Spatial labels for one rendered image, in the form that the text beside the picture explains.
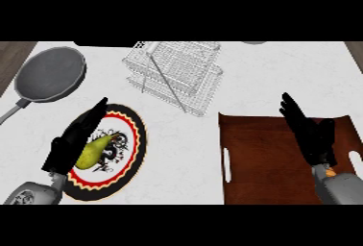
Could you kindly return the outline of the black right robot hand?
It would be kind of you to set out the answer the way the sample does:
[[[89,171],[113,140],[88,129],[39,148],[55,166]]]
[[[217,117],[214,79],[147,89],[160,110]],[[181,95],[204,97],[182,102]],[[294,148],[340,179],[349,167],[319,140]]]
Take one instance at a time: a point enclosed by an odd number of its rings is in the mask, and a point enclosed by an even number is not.
[[[328,164],[334,167],[337,162],[335,144],[335,120],[325,118],[319,123],[306,117],[304,112],[291,97],[282,93],[279,112],[296,135],[304,159],[310,166]]]

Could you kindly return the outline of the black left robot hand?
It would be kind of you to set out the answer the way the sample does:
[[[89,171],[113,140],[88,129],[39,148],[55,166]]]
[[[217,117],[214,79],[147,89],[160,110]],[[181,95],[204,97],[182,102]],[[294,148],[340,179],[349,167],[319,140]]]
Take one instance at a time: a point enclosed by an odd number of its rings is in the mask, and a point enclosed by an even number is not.
[[[62,136],[52,141],[52,151],[49,153],[42,170],[51,173],[67,175],[83,154],[89,137],[107,114],[108,98],[104,97],[91,109],[86,118],[73,123]]]

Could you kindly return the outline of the brown wooden tray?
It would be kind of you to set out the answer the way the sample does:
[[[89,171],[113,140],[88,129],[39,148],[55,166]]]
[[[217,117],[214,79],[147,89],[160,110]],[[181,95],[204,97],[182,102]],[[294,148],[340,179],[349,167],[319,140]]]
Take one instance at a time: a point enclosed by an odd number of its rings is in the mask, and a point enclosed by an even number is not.
[[[219,116],[225,203],[337,205],[282,117]]]

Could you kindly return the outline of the green pear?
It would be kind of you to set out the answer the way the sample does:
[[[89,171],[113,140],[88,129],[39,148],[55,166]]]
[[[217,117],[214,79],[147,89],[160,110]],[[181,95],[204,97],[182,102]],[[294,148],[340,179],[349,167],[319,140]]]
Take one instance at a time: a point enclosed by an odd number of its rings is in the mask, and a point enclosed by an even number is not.
[[[88,170],[98,164],[104,151],[119,136],[119,134],[102,136],[86,145],[76,163],[76,167],[80,170]]]

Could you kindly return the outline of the black red patterned plate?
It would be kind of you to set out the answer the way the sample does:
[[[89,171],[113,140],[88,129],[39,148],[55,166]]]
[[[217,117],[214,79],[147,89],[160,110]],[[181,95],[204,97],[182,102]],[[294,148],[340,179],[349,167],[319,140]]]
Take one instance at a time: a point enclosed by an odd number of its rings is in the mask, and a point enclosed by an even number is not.
[[[104,151],[98,164],[88,170],[74,166],[68,173],[64,192],[74,200],[98,201],[117,194],[144,164],[148,147],[147,125],[138,112],[120,104],[108,105],[88,144],[113,134],[120,136]]]

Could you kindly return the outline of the grey frying pan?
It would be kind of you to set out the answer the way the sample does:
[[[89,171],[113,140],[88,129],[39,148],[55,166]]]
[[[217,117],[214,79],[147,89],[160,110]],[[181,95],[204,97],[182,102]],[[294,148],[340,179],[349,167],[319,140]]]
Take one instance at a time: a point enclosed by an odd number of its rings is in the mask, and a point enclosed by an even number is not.
[[[83,53],[62,46],[42,51],[24,64],[17,78],[20,100],[0,116],[0,125],[31,103],[51,103],[65,98],[79,88],[88,75]]]

